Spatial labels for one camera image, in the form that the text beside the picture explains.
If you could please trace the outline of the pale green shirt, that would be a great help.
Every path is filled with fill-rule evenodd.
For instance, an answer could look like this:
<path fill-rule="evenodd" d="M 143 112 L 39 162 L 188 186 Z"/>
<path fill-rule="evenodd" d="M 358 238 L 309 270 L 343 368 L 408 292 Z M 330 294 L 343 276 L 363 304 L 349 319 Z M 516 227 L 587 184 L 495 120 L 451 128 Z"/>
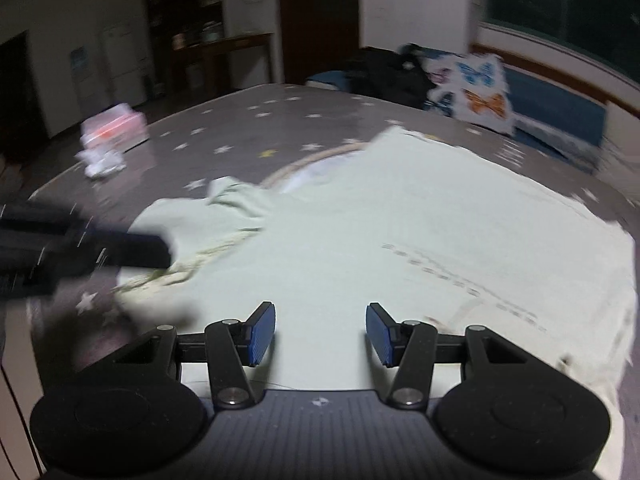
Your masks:
<path fill-rule="evenodd" d="M 634 240 L 579 198 L 392 127 L 293 191 L 224 177 L 203 198 L 157 200 L 134 229 L 161 232 L 175 258 L 166 272 L 119 275 L 117 299 L 138 323 L 195 333 L 274 304 L 259 385 L 384 389 L 390 372 L 364 338 L 372 302 L 445 334 L 484 325 L 603 401 L 612 434 L 596 471 L 620 476 Z"/>

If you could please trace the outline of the crumpled white tissue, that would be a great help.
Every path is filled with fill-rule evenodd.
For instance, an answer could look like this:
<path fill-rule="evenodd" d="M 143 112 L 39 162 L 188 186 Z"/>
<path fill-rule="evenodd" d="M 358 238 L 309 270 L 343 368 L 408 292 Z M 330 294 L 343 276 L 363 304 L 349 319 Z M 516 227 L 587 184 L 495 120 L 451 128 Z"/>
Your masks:
<path fill-rule="evenodd" d="M 85 176 L 91 180 L 107 178 L 126 168 L 124 156 L 115 150 L 83 150 L 76 154 L 76 158 L 85 165 Z"/>

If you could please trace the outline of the round induction cooker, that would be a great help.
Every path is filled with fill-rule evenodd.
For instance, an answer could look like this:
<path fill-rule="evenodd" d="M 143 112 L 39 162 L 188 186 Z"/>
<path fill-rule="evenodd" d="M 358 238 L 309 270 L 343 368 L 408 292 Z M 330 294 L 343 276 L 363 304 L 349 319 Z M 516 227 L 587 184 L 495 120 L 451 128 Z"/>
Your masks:
<path fill-rule="evenodd" d="M 267 190 L 272 190 L 285 180 L 288 180 L 288 178 L 292 177 L 296 172 L 299 172 L 316 162 L 323 162 L 329 158 L 360 152 L 365 150 L 368 145 L 368 142 L 356 142 L 353 144 L 341 145 L 337 148 L 328 148 L 327 150 L 323 150 L 318 153 L 311 153 L 310 155 L 296 160 L 295 162 L 291 162 L 290 164 L 273 172 L 262 180 L 262 182 L 259 183 L 259 186 L 261 188 L 266 188 Z"/>

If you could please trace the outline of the pink tissue box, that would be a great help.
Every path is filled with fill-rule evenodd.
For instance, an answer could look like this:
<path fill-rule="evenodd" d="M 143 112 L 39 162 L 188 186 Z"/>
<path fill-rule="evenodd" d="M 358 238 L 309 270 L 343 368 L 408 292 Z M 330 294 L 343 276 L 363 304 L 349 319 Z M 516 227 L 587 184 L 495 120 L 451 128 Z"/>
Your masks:
<path fill-rule="evenodd" d="M 126 152 L 149 139 L 145 114 L 119 103 L 89 117 L 81 124 L 80 142 L 85 150 Z"/>

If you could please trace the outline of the white refrigerator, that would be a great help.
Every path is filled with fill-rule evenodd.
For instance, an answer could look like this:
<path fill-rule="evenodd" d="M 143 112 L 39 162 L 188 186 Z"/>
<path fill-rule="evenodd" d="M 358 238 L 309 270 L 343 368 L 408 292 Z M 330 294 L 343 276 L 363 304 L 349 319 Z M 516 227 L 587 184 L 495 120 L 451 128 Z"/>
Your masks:
<path fill-rule="evenodd" d="M 70 73 L 81 119 L 115 104 L 138 106 L 146 101 L 140 60 L 128 25 L 101 30 L 93 53 L 87 47 L 70 52 Z"/>

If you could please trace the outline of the dark wooden shelf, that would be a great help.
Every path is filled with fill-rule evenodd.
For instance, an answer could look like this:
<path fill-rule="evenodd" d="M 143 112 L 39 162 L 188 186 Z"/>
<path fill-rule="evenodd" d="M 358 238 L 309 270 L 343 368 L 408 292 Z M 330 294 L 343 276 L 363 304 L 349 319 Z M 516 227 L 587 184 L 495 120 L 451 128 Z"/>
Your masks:
<path fill-rule="evenodd" d="M 234 82 L 233 55 L 258 50 L 266 81 L 274 81 L 272 33 L 232 32 L 224 0 L 143 0 L 153 79 L 163 96 L 184 102 L 216 98 L 241 86 Z"/>

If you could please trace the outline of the black bag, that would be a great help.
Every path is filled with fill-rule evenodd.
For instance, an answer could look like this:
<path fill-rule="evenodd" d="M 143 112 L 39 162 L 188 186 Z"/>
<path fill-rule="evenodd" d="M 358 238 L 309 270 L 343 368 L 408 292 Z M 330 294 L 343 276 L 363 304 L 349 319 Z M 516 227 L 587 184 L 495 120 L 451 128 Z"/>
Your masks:
<path fill-rule="evenodd" d="M 422 110 L 436 84 L 424 70 L 422 49 L 408 44 L 399 52 L 365 47 L 345 65 L 349 90 Z"/>

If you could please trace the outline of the butterfly print pillow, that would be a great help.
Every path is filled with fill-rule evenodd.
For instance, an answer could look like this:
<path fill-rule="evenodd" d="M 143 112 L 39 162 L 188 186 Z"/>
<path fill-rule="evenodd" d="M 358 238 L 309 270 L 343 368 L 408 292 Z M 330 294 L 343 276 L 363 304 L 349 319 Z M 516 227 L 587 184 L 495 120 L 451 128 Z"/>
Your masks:
<path fill-rule="evenodd" d="M 502 59 L 494 54 L 447 54 L 423 68 L 435 85 L 425 108 L 505 136 L 514 135 L 514 111 Z"/>

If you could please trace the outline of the dark window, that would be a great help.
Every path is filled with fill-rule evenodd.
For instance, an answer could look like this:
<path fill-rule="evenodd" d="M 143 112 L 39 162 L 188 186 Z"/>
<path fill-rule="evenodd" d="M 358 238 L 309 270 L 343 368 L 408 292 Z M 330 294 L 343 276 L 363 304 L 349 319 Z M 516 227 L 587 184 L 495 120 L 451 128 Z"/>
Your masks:
<path fill-rule="evenodd" d="M 486 18 L 639 80 L 639 0 L 487 0 Z"/>

